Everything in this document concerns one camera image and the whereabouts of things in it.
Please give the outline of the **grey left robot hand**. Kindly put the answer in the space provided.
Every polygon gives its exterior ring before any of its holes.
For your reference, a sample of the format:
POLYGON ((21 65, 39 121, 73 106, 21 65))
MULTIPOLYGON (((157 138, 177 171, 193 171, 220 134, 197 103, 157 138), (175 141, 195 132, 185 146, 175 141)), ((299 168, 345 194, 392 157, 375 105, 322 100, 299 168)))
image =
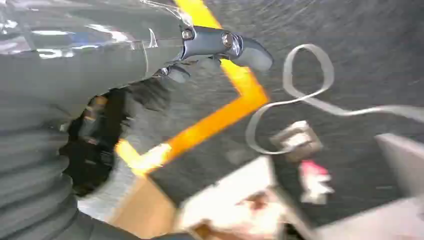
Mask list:
POLYGON ((208 57, 259 71, 273 63, 255 40, 194 26, 166 4, 1 1, 1 224, 77 210, 59 149, 94 96, 208 57))

